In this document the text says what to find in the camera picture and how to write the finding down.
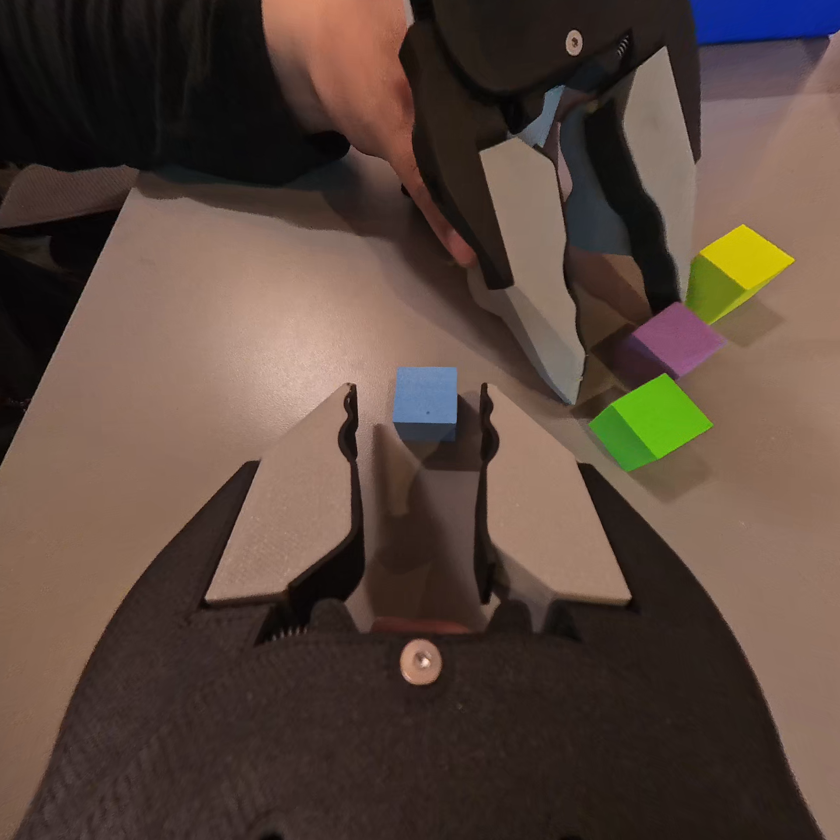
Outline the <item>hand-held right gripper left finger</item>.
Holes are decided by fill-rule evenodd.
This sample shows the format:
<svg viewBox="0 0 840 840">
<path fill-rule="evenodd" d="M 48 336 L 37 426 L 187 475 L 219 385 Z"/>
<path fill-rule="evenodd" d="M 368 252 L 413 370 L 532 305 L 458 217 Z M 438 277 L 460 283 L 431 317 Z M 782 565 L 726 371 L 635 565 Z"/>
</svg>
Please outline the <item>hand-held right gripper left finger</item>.
<svg viewBox="0 0 840 840">
<path fill-rule="evenodd" d="M 259 461 L 206 592 L 213 606 L 345 602 L 364 575 L 355 384 L 344 383 Z"/>
</svg>

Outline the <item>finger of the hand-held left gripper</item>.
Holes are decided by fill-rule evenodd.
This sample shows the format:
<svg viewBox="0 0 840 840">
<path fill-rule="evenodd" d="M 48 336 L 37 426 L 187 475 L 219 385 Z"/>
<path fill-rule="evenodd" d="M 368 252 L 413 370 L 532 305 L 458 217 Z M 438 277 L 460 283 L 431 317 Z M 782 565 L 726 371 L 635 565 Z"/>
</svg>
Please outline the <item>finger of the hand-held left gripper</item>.
<svg viewBox="0 0 840 840">
<path fill-rule="evenodd" d="M 512 284 L 492 290 L 476 267 L 467 271 L 469 292 L 479 307 L 504 321 L 554 394 L 573 405 L 586 352 L 564 274 L 567 237 L 556 167 L 520 138 L 483 150 L 479 157 Z"/>
<path fill-rule="evenodd" d="M 590 106 L 584 145 L 653 314 L 686 299 L 697 164 L 664 46 Z"/>
</svg>

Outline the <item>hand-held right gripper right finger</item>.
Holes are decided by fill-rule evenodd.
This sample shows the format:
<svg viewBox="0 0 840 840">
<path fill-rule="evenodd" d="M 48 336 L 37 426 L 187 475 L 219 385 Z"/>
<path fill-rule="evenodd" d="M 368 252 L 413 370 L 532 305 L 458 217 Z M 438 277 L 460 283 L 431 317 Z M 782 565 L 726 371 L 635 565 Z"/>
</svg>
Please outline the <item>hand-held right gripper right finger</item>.
<svg viewBox="0 0 840 840">
<path fill-rule="evenodd" d="M 474 573 L 495 595 L 625 606 L 631 593 L 588 491 L 560 441 L 488 382 L 479 392 Z"/>
</svg>

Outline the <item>yellow foam cube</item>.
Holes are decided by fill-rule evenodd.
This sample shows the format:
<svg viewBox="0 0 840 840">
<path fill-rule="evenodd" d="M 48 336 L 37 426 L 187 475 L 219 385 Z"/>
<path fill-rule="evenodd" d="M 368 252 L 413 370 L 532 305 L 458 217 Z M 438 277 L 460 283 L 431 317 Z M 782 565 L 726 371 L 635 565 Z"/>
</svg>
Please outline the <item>yellow foam cube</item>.
<svg viewBox="0 0 840 840">
<path fill-rule="evenodd" d="M 751 299 L 795 262 L 768 239 L 741 225 L 693 259 L 686 306 L 712 325 Z"/>
</svg>

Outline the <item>green foam cube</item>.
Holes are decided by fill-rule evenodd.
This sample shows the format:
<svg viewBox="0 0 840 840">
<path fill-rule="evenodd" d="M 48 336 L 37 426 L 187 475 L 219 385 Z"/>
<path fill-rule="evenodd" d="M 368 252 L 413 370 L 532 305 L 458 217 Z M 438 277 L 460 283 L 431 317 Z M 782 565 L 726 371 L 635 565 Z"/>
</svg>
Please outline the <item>green foam cube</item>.
<svg viewBox="0 0 840 840">
<path fill-rule="evenodd" d="M 712 427 L 668 374 L 622 395 L 589 423 L 595 438 L 626 472 L 666 457 Z"/>
</svg>

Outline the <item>purple foam cube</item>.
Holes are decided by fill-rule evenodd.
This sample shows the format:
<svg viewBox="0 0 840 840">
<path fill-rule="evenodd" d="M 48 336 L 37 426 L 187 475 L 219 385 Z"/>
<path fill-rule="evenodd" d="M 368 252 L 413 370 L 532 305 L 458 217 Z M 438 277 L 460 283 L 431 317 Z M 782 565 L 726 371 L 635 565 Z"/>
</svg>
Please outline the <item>purple foam cube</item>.
<svg viewBox="0 0 840 840">
<path fill-rule="evenodd" d="M 660 375 L 678 381 L 725 347 L 726 339 L 675 302 L 623 338 L 614 355 L 618 379 L 638 387 Z"/>
</svg>

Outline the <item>blue foam cube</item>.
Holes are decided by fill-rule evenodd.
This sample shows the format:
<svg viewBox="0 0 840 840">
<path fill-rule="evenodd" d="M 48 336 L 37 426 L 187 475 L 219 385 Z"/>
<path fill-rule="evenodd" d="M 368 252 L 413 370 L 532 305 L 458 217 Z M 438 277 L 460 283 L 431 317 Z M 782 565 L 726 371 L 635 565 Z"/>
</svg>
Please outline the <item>blue foam cube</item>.
<svg viewBox="0 0 840 840">
<path fill-rule="evenodd" d="M 456 440 L 458 373 L 453 366 L 400 366 L 396 370 L 392 422 L 408 444 Z"/>
</svg>

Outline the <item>person's left forearm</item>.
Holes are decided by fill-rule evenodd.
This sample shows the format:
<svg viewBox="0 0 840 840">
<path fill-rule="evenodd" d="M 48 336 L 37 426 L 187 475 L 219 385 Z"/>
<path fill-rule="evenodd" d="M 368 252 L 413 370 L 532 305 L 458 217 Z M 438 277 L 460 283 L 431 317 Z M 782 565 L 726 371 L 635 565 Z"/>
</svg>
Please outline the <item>person's left forearm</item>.
<svg viewBox="0 0 840 840">
<path fill-rule="evenodd" d="M 270 64 L 259 1 L 2 1 L 1 158 L 283 186 L 342 159 Z"/>
</svg>

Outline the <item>person's left hand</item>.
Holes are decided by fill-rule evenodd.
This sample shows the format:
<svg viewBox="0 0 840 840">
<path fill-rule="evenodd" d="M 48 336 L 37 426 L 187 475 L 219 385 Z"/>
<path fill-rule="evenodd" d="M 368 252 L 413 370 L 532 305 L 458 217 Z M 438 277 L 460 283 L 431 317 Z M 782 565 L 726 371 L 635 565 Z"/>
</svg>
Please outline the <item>person's left hand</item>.
<svg viewBox="0 0 840 840">
<path fill-rule="evenodd" d="M 264 1 L 270 63 L 305 133 L 340 133 L 391 166 L 455 262 L 476 254 L 436 207 L 413 151 L 413 96 L 398 53 L 404 2 Z"/>
</svg>

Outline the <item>blue plastic bin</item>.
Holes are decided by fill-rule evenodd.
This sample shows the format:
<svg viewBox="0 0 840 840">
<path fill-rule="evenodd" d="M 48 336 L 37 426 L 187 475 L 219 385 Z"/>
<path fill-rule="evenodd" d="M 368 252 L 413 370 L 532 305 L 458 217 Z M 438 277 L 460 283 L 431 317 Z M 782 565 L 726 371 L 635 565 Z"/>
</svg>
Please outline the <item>blue plastic bin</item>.
<svg viewBox="0 0 840 840">
<path fill-rule="evenodd" d="M 839 1 L 691 1 L 701 46 L 817 38 L 839 30 Z"/>
</svg>

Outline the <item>person's black clothing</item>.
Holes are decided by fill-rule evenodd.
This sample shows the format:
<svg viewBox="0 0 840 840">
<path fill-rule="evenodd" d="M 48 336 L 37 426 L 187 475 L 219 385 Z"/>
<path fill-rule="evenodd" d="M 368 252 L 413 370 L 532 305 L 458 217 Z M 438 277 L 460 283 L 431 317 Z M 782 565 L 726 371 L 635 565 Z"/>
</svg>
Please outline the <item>person's black clothing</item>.
<svg viewBox="0 0 840 840">
<path fill-rule="evenodd" d="M 2 458 L 118 216 L 115 209 L 2 230 Z"/>
</svg>

